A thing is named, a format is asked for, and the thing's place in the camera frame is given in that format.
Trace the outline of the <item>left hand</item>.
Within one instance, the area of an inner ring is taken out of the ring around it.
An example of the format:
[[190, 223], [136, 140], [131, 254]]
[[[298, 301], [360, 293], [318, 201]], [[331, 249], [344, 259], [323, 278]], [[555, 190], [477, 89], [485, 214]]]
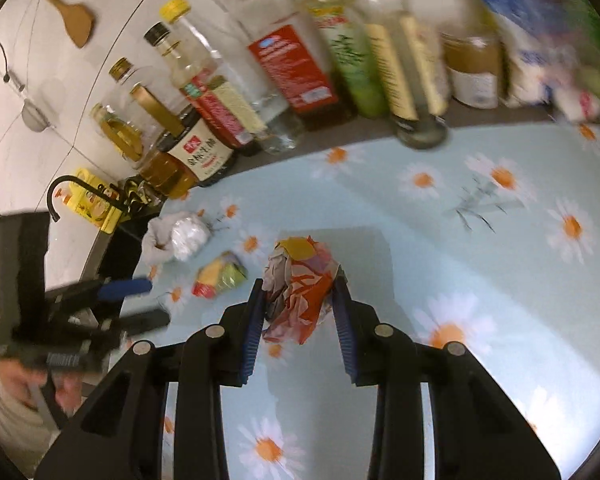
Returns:
[[[17, 360], [0, 360], [0, 383], [18, 402], [35, 408], [33, 387], [46, 385], [48, 374], [44, 370], [29, 370]], [[53, 378], [57, 404], [67, 413], [74, 412], [82, 402], [82, 376], [60, 373]]]

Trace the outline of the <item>left forearm beige sleeve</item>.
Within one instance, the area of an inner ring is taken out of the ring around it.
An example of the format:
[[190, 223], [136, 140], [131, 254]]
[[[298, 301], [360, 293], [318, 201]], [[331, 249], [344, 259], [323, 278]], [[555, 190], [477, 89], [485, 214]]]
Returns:
[[37, 411], [18, 402], [0, 382], [0, 445], [28, 479], [34, 477], [57, 436]]

